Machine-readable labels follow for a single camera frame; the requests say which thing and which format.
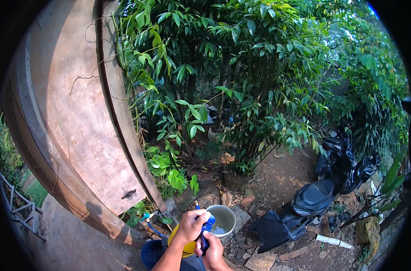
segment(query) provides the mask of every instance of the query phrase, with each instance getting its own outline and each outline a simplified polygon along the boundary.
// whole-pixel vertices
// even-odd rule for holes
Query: forearm
[[[183,247],[184,245],[174,238],[152,271],[180,270]]]

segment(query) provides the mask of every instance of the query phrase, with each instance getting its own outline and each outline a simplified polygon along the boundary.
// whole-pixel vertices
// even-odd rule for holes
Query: motorcycle mudguard
[[[290,230],[273,210],[260,217],[249,229],[256,230],[258,239],[263,244],[258,249],[258,254],[274,249],[292,237]]]

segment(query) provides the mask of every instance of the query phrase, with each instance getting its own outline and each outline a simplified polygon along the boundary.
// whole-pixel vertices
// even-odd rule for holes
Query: blue bucket
[[[164,252],[161,240],[149,241],[141,249],[141,261],[148,270],[151,270]]]

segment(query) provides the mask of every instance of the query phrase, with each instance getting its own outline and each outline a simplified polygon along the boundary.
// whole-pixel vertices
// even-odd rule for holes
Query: white bucket
[[[233,211],[224,205],[212,205],[206,209],[214,215],[216,221],[213,224],[215,229],[210,231],[216,237],[224,237],[230,234],[235,227],[235,215]]]

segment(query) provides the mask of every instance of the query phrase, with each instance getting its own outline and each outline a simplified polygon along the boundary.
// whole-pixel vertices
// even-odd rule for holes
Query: motorcycle seat
[[[305,189],[300,190],[297,201],[305,206],[316,206],[328,202],[332,195],[333,182],[329,179],[307,184]]]

